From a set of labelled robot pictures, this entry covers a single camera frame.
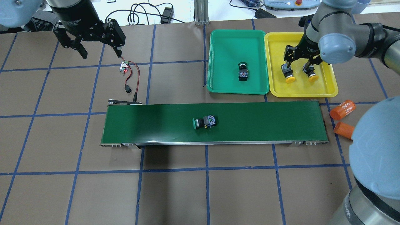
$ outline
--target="black wire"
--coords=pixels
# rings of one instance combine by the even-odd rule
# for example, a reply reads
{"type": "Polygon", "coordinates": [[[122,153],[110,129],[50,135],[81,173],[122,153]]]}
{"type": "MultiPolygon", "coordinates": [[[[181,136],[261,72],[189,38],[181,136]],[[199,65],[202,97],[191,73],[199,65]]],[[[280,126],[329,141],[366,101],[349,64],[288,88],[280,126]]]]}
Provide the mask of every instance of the black wire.
{"type": "Polygon", "coordinates": [[[161,4],[159,4],[159,5],[155,5],[155,6],[162,6],[162,5],[164,5],[164,4],[170,4],[170,5],[171,5],[171,8],[173,8],[173,7],[174,7],[174,5],[173,5],[173,4],[171,4],[171,3],[169,3],[169,2],[164,2],[164,3],[161,3],[161,4]]]}
{"type": "Polygon", "coordinates": [[[232,3],[232,0],[230,0],[229,5],[230,5],[230,6],[233,6],[233,7],[236,7],[236,8],[246,8],[246,9],[251,9],[251,10],[257,11],[257,9],[255,9],[255,8],[234,6],[234,5],[232,5],[231,3],[232,3]]]}
{"type": "MultiPolygon", "coordinates": [[[[138,16],[136,13],[131,13],[131,14],[133,14],[133,16],[137,16],[137,17],[138,17],[138,22],[135,23],[135,25],[139,24],[139,22],[140,22],[139,16],[138,16]]],[[[132,25],[133,25],[133,22],[132,22],[132,21],[129,21],[130,15],[131,15],[131,14],[128,15],[128,18],[127,18],[127,19],[128,19],[128,23],[131,22],[132,25]]]]}
{"type": "Polygon", "coordinates": [[[137,4],[137,6],[135,6],[135,8],[134,8],[134,10],[133,10],[133,13],[135,13],[136,8],[137,8],[138,6],[141,6],[142,8],[144,8],[144,7],[142,6],[142,4],[150,5],[150,6],[154,7],[154,8],[156,8],[156,10],[158,11],[158,14],[160,15],[160,20],[162,20],[161,12],[158,10],[158,8],[157,8],[156,6],[154,6],[154,5],[152,5],[152,4],[150,4],[150,3],[146,3],[146,2],[142,2],[142,3],[137,4]]]}
{"type": "MultiPolygon", "coordinates": [[[[146,9],[144,9],[144,7],[143,7],[141,4],[137,4],[137,3],[131,5],[130,10],[132,10],[132,8],[133,8],[134,5],[136,5],[135,10],[136,10],[136,8],[137,8],[138,6],[140,6],[140,7],[144,10],[144,12],[147,13],[147,12],[146,12],[146,9]]],[[[148,15],[146,15],[146,18],[147,18],[147,24],[150,24],[148,15]]],[[[135,15],[133,15],[133,17],[132,17],[132,16],[130,17],[130,22],[131,22],[132,24],[135,22],[135,15]]]]}
{"type": "MultiPolygon", "coordinates": [[[[153,16],[158,16],[157,14],[152,14],[152,13],[144,13],[144,12],[136,12],[136,13],[149,14],[149,15],[153,15],[153,16]]],[[[172,17],[169,17],[169,16],[161,15],[161,17],[167,18],[167,19],[171,19],[171,20],[176,20],[176,21],[178,21],[178,22],[184,23],[184,22],[181,21],[181,20],[178,20],[178,19],[175,19],[175,18],[172,18],[172,17]]]]}
{"type": "MultiPolygon", "coordinates": [[[[120,11],[133,12],[132,10],[129,10],[129,9],[119,9],[119,10],[112,11],[112,12],[110,12],[110,13],[107,15],[107,17],[106,17],[106,19],[105,19],[105,22],[107,22],[107,19],[108,19],[108,17],[109,17],[111,14],[113,14],[113,13],[115,13],[115,12],[120,12],[120,11]]],[[[158,16],[157,14],[145,13],[145,12],[135,12],[135,13],[148,14],[148,15],[158,16]]],[[[178,22],[184,23],[184,22],[181,21],[181,20],[177,20],[177,19],[172,18],[172,17],[169,17],[169,16],[163,16],[163,15],[161,15],[161,16],[164,17],[164,18],[168,18],[168,19],[171,19],[171,20],[176,20],[176,21],[178,21],[178,22]]]]}

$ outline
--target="control panel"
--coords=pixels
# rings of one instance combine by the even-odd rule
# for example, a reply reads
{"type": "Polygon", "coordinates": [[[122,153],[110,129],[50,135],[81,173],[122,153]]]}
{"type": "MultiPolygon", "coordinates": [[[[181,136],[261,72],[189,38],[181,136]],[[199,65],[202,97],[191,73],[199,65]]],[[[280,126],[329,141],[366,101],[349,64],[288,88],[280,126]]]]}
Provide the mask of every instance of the control panel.
{"type": "Polygon", "coordinates": [[[272,10],[308,10],[320,5],[320,0],[266,0],[264,5],[272,10]]]}

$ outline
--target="red wire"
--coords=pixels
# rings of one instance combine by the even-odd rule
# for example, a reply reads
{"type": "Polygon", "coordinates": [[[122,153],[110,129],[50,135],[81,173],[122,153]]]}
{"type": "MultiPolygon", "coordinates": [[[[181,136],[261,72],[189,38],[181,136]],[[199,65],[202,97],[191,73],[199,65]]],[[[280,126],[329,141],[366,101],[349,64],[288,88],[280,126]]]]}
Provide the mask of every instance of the red wire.
{"type": "Polygon", "coordinates": [[[136,63],[134,63],[132,61],[129,61],[129,62],[133,63],[136,66],[136,70],[138,70],[138,83],[136,84],[136,92],[138,92],[138,90],[139,90],[139,79],[140,79],[140,69],[139,69],[139,66],[136,63]]]}
{"type": "MultiPolygon", "coordinates": [[[[139,66],[136,64],[136,63],[134,63],[134,62],[132,62],[132,61],[128,61],[128,62],[130,62],[130,63],[133,63],[135,66],[136,66],[136,70],[138,71],[138,82],[137,82],[137,84],[136,84],[136,91],[135,91],[135,93],[136,92],[138,92],[138,90],[139,90],[139,79],[140,79],[140,69],[139,69],[139,66]]],[[[130,74],[129,74],[129,76],[126,78],[126,80],[125,80],[125,85],[126,85],[126,82],[128,81],[128,79],[132,76],[132,74],[133,74],[133,71],[132,71],[132,68],[130,67],[130,65],[128,65],[128,68],[130,69],[130,74]]]]}
{"type": "Polygon", "coordinates": [[[126,78],[126,80],[125,80],[125,85],[126,85],[126,82],[128,81],[128,79],[132,76],[132,68],[128,65],[128,68],[129,68],[129,70],[130,70],[130,74],[129,74],[129,76],[126,78]]]}

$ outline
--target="grid of blue tape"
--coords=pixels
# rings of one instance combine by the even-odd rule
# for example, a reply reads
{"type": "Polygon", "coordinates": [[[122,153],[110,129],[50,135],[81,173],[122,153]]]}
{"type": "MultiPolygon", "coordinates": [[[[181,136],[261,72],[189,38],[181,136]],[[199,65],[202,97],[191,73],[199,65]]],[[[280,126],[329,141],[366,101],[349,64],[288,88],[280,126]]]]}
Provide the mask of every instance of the grid of blue tape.
{"type": "MultiPolygon", "coordinates": [[[[254,20],[251,20],[252,22],[252,27],[253,30],[256,29],[255,24],[254,24],[254,20]]],[[[174,62],[153,62],[153,53],[154,53],[154,40],[155,40],[155,34],[156,34],[156,25],[154,26],[153,29],[153,36],[152,36],[152,47],[151,47],[151,55],[150,55],[150,62],[149,63],[138,63],[138,65],[149,65],[149,76],[148,76],[148,86],[147,86],[147,96],[146,96],[146,104],[148,104],[148,98],[149,98],[149,93],[150,93],[150,82],[151,82],[151,71],[152,71],[152,66],[154,64],[173,64],[173,63],[193,63],[193,62],[203,62],[204,63],[204,85],[206,85],[206,63],[208,62],[207,60],[207,56],[206,56],[206,26],[203,26],[203,47],[204,47],[204,58],[202,60],[192,60],[192,61],[174,61],[174,62]]],[[[3,206],[2,206],[2,210],[0,212],[0,221],[2,219],[3,213],[4,213],[4,209],[6,207],[8,198],[10,196],[10,192],[12,189],[12,185],[14,183],[14,179],[15,176],[19,176],[19,175],[72,175],[74,174],[74,181],[72,184],[72,188],[71,188],[71,194],[70,194],[70,200],[68,203],[68,209],[67,209],[67,214],[66,214],[66,219],[65,219],[65,225],[68,224],[68,219],[69,219],[69,214],[70,214],[70,210],[71,210],[71,205],[72,205],[72,200],[73,200],[73,196],[74,196],[74,190],[75,190],[75,185],[76,185],[76,180],[79,174],[107,174],[107,173],[139,173],[139,180],[138,180],[138,193],[137,193],[137,202],[136,202],[136,221],[135,224],[138,224],[138,215],[139,215],[139,209],[140,209],[140,192],[141,192],[141,186],[142,186],[142,174],[143,173],[168,173],[168,172],[182,172],[182,171],[205,171],[206,172],[206,206],[207,206],[207,225],[210,225],[210,184],[209,184],[209,171],[214,171],[214,170],[253,170],[253,169],[275,169],[276,171],[276,182],[277,182],[277,188],[278,188],[278,195],[279,195],[279,202],[280,202],[280,208],[281,208],[281,214],[282,214],[282,223],[283,225],[286,225],[286,219],[285,219],[285,213],[284,213],[284,203],[283,203],[283,198],[282,198],[282,192],[281,192],[281,185],[280,185],[280,178],[279,178],[279,169],[288,169],[288,168],[323,168],[323,167],[343,167],[345,174],[346,174],[346,179],[348,182],[348,186],[349,189],[352,188],[351,182],[350,182],[350,177],[348,174],[348,170],[347,167],[350,166],[348,163],[346,163],[343,155],[342,155],[342,148],[340,145],[340,140],[338,135],[335,134],[336,137],[336,142],[339,148],[339,154],[341,155],[341,159],[342,159],[342,164],[323,164],[323,165],[285,165],[285,166],[279,166],[278,164],[278,160],[276,157],[276,151],[275,151],[275,145],[272,144],[272,153],[274,156],[274,166],[258,166],[258,167],[209,167],[208,165],[208,146],[205,146],[205,167],[198,167],[198,168],[184,168],[184,169],[143,169],[143,161],[144,161],[144,153],[145,153],[145,148],[142,148],[141,151],[141,159],[140,159],[140,169],[139,170],[116,170],[116,171],[79,171],[79,166],[80,166],[80,160],[82,157],[82,149],[84,147],[85,144],[85,139],[86,139],[86,133],[87,133],[87,129],[88,129],[88,125],[89,125],[89,121],[90,121],[90,116],[91,115],[104,115],[105,112],[92,112],[92,105],[93,105],[93,98],[94,98],[94,94],[96,91],[96,84],[97,84],[97,79],[98,79],[98,74],[100,71],[101,67],[108,67],[108,66],[119,66],[119,64],[106,64],[106,65],[101,65],[102,62],[102,58],[103,58],[103,53],[104,53],[104,47],[105,45],[103,45],[102,48],[102,52],[100,55],[100,60],[99,60],[99,64],[98,65],[91,65],[91,66],[69,66],[69,67],[53,67],[52,68],[52,63],[54,60],[54,56],[56,54],[57,48],[58,48],[58,42],[55,46],[53,55],[52,55],[52,59],[50,62],[49,67],[47,68],[34,68],[34,69],[16,69],[16,70],[4,70],[4,66],[7,62],[7,59],[10,55],[11,49],[15,43],[15,40],[17,38],[17,35],[15,35],[11,46],[8,50],[8,53],[6,55],[6,58],[0,68],[0,74],[1,72],[11,72],[11,71],[30,71],[30,70],[47,70],[47,74],[45,77],[45,80],[43,82],[42,85],[42,89],[41,92],[39,94],[39,98],[38,101],[36,103],[36,107],[34,110],[34,113],[32,115],[10,115],[10,116],[0,116],[1,118],[19,118],[19,117],[31,117],[31,122],[28,128],[28,131],[26,133],[26,137],[24,140],[24,144],[22,146],[17,164],[15,166],[15,170],[12,173],[0,173],[0,176],[12,176],[11,178],[11,182],[6,194],[6,198],[4,200],[3,206]],[[91,101],[90,101],[90,106],[89,106],[89,111],[87,113],[64,113],[64,114],[41,114],[41,115],[37,115],[37,109],[40,103],[40,99],[42,97],[43,94],[43,90],[44,87],[46,85],[46,81],[47,81],[47,77],[49,75],[49,72],[51,70],[58,70],[58,69],[69,69],[69,68],[88,68],[88,67],[97,67],[97,72],[96,72],[96,78],[95,78],[95,82],[93,85],[93,91],[92,91],[92,97],[91,97],[91,101]],[[76,116],[76,115],[86,115],[87,116],[87,120],[86,120],[86,126],[85,126],[85,131],[84,131],[84,135],[82,138],[82,145],[81,145],[81,151],[79,153],[78,156],[78,162],[76,165],[76,170],[75,171],[53,171],[53,172],[17,172],[18,171],[18,167],[19,167],[19,163],[21,161],[22,155],[24,153],[24,149],[25,149],[25,145],[27,142],[27,139],[29,137],[29,133],[34,121],[35,117],[58,117],[58,116],[76,116]]],[[[385,95],[386,98],[388,98],[386,91],[384,89],[384,86],[379,78],[379,74],[375,69],[375,66],[373,64],[373,62],[370,60],[370,64],[374,70],[375,76],[381,86],[382,92],[385,95]]],[[[264,100],[265,102],[267,102],[267,95],[264,95],[264,100]]],[[[376,104],[378,102],[357,102],[356,104],[376,104]]],[[[328,98],[325,98],[325,103],[320,103],[321,106],[327,106],[328,111],[330,111],[330,106],[334,106],[334,105],[338,105],[340,104],[339,102],[329,102],[328,98]]],[[[334,121],[333,119],[331,119],[331,123],[332,123],[332,128],[335,127],[334,121]]]]}

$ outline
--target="conveyor belt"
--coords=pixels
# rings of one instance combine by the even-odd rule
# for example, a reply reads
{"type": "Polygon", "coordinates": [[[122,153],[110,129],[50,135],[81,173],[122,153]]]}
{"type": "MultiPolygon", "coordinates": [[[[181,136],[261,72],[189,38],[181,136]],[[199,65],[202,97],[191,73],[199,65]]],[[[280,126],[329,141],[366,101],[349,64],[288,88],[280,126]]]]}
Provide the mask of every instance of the conveyor belt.
{"type": "Polygon", "coordinates": [[[110,105],[101,146],[327,143],[318,101],[110,105]],[[217,125],[194,129],[214,115],[217,125]]]}

